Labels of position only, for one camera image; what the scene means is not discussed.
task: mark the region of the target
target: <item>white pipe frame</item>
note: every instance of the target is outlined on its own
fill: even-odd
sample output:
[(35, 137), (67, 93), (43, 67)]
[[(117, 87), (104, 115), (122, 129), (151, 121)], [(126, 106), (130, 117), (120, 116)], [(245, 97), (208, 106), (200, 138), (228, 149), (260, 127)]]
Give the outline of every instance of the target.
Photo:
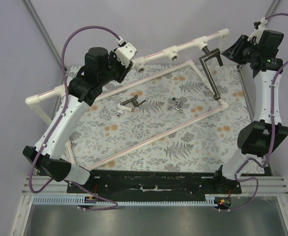
[[(153, 61), (153, 60), (156, 60), (156, 59), (160, 59), (160, 58), (163, 58), (163, 57), (169, 57), (171, 59), (171, 55), (173, 57), (174, 55), (174, 52), (175, 54), (177, 54), (179, 51), (182, 51), (182, 50), (186, 50), (186, 49), (189, 49), (189, 48), (192, 48), (192, 47), (198, 47), (200, 50), (202, 50), (203, 46), (207, 44), (208, 41), (211, 41), (211, 40), (214, 40), (214, 39), (220, 39), (220, 42), (219, 42), (219, 45), (218, 45), (218, 48), (221, 50), (226, 39), (227, 39), (227, 36), (229, 35), (229, 29), (223, 29), (223, 30), (220, 30), (214, 34), (211, 34), (211, 35), (208, 35), (208, 36), (203, 36), (203, 37), (200, 37), (200, 38), (196, 38), (190, 42), (187, 42), (187, 43), (184, 43), (184, 44), (181, 44), (181, 45), (178, 45), (178, 46), (172, 46), (170, 48), (166, 48), (164, 49), (163, 51), (161, 52), (158, 52), (158, 53), (155, 53), (155, 54), (152, 54), (152, 55), (149, 55), (149, 56), (146, 56), (146, 57), (140, 57), (140, 58), (137, 58), (135, 60), (133, 60), (133, 68), (135, 68), (136, 70), (139, 68), (137, 65), (140, 64), (141, 68), (144, 68), (144, 65), (147, 63), (147, 62), (150, 62), (150, 61)], [(211, 64), (210, 66), (210, 72), (213, 73), (215, 67), (217, 65), (217, 60), (213, 60), (213, 63)], [(141, 85), (143, 83), (146, 83), (148, 81), (151, 81), (153, 79), (156, 79), (157, 77), (160, 77), (160, 76), (163, 76), (165, 74), (168, 74), (168, 73), (171, 73), (171, 72), (174, 72), (178, 69), (181, 69), (183, 67), (186, 67), (186, 66), (190, 66), (192, 67), (192, 69), (196, 72), (196, 74), (201, 78), (201, 80), (203, 81), (203, 83), (207, 86), (207, 88), (214, 94), (212, 88), (210, 86), (208, 86), (208, 80), (207, 78), (200, 72), (200, 70), (195, 66), (194, 62), (192, 60), (189, 60), (185, 63), (182, 63), (182, 64), (179, 64), (177, 66), (174, 66), (170, 69), (167, 69), (165, 71), (162, 71), (162, 72), (159, 72), (159, 73), (156, 73), (152, 76), (149, 76), (149, 77), (146, 77), (142, 80), (139, 80), (139, 81), (136, 81), (136, 82), (133, 82), (133, 83), (130, 83), (126, 86), (123, 86), (123, 87), (120, 87), (120, 88), (117, 88), (115, 90), (112, 90), (108, 93), (105, 93), (105, 94), (102, 94), (100, 96), (98, 96), (95, 100), (95, 102), (97, 101), (100, 101), (102, 99), (105, 99), (107, 97), (110, 97), (112, 95), (115, 95), (117, 93), (120, 93), (122, 91), (125, 91), (125, 90), (128, 90), (128, 89), (131, 89), (133, 87), (136, 87), (138, 85)], [(42, 118), (47, 125), (50, 125), (50, 123), (52, 122), (51, 118), (42, 110), (42, 108), (40, 107), (40, 102), (44, 101), (44, 100), (47, 100), (49, 98), (52, 98), (52, 97), (56, 97), (56, 96), (65, 96), (65, 89), (64, 89), (64, 85), (60, 85), (60, 86), (57, 86), (55, 87), (53, 90), (50, 90), (50, 91), (47, 91), (45, 93), (42, 93), (42, 94), (37, 94), (37, 95), (34, 95), (34, 96), (31, 96), (31, 97), (28, 97), (26, 98), (25, 100), (25, 103), (32, 109), (36, 112), (37, 115), (39, 115), (40, 118)], [(173, 129), (170, 129), (158, 136), (155, 136), (151, 139), (148, 139), (140, 144), (137, 144), (127, 150), (124, 150), (120, 153), (117, 153), (111, 157), (108, 157), (98, 163), (95, 163), (91, 166), (88, 166), (86, 169), (87, 170), (93, 170), (99, 166), (102, 166), (102, 165), (105, 165), (106, 163), (109, 163), (119, 157), (122, 157), (126, 154), (129, 154), (131, 152), (134, 152), (148, 144), (151, 144), (159, 139), (162, 139), (174, 132), (177, 132), (189, 125), (192, 125), (202, 119), (205, 119), (215, 113), (218, 113), (220, 111), (224, 111), (226, 110), (229, 105), (227, 102), (225, 102), (223, 99), (220, 99), (218, 100), (221, 104), (220, 107), (210, 111), (210, 112), (207, 112), (205, 114), (203, 114), (202, 116), (199, 116), (197, 118), (194, 118), (182, 125), (179, 125)], [(71, 147), (71, 141), (70, 139), (68, 139), (68, 141), (66, 142), (66, 145), (65, 145), (65, 148), (67, 150), (67, 155), (69, 157), (69, 161), (72, 163), (72, 164), (76, 164), (75, 162), (75, 159), (74, 159), (74, 154), (73, 154), (73, 151), (72, 151), (72, 147)]]

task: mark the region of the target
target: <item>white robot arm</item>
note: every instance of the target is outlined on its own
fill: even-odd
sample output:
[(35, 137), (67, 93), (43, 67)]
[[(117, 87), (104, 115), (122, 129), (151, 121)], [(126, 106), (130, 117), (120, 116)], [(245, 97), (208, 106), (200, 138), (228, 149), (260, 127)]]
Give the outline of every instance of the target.
[[(255, 23), (255, 32), (249, 37), (242, 35), (234, 45), (222, 52), (222, 55), (238, 64), (249, 63), (256, 85), (254, 121), (240, 131), (238, 150), (233, 157), (215, 172), (216, 180), (226, 184), (235, 184), (235, 174), (241, 175), (247, 160), (264, 157), (271, 145), (274, 151), (288, 135), (288, 127), (282, 126), (279, 113), (279, 83), (283, 61), (276, 58), (284, 35), (268, 30), (266, 23), (266, 19), (262, 18)], [(275, 141), (271, 143), (273, 125)]]
[[(119, 44), (121, 44), (120, 47), (110, 53), (104, 48), (91, 48), (86, 53), (85, 65), (68, 85), (69, 96), (66, 110), (63, 113), (64, 99), (61, 108), (41, 139), (34, 147), (26, 146), (23, 150), (23, 155), (33, 163), (43, 147), (35, 166), (56, 181), (67, 180), (85, 184), (90, 176), (89, 171), (62, 160), (60, 157), (74, 127), (96, 97), (102, 93), (102, 87), (112, 80), (121, 83), (132, 68), (131, 59), (137, 49), (129, 42), (119, 42)], [(54, 129), (60, 115), (63, 116), (62, 119), (44, 144), (44, 140)]]

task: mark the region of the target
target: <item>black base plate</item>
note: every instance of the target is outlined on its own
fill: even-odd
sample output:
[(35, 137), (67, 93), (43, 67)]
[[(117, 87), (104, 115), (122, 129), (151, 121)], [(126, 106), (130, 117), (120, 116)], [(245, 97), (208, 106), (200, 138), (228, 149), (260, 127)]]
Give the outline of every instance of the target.
[[(212, 177), (213, 173), (93, 170), (83, 187), (92, 193), (97, 188), (97, 194), (117, 202), (204, 201), (205, 194), (228, 194), (230, 187), (214, 185)], [(145, 191), (147, 189), (165, 191)], [(85, 193), (73, 184), (67, 192)], [(240, 194), (240, 184), (231, 192)]]

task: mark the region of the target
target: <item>patterned tablecloth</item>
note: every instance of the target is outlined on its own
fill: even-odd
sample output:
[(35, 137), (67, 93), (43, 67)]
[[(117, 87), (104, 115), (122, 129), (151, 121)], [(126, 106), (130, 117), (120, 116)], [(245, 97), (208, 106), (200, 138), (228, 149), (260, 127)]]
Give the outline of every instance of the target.
[[(104, 93), (172, 66), (149, 65), (143, 74), (132, 70), (122, 85), (111, 82), (105, 86)], [(75, 77), (79, 68), (72, 66), (68, 71), (70, 79)], [(221, 96), (230, 105), (227, 110), (99, 169), (213, 172), (226, 163), (237, 149), (239, 131), (250, 123), (250, 118), (236, 67), (218, 67), (214, 74)], [(147, 101), (134, 113), (125, 112), (122, 117), (117, 117), (117, 103), (135, 94), (139, 102)], [(167, 109), (173, 97), (183, 102), (183, 113)], [(94, 103), (70, 136), (76, 162), (88, 167), (219, 106), (192, 68), (185, 67), (166, 74)], [(246, 172), (263, 173), (263, 169), (249, 164)]]

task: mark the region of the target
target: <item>chrome faucet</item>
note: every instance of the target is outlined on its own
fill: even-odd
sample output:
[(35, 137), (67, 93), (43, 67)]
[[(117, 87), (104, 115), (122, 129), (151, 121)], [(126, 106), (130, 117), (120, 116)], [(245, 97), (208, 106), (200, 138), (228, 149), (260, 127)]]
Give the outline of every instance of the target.
[(172, 108), (175, 108), (177, 111), (179, 111), (180, 113), (182, 113), (183, 112), (183, 110), (181, 109), (181, 105), (182, 105), (182, 101), (176, 101), (176, 98), (175, 97), (173, 97), (173, 101), (175, 102), (175, 104), (173, 104), (173, 105), (170, 105), (169, 107), (168, 107), (168, 110), (171, 110)]

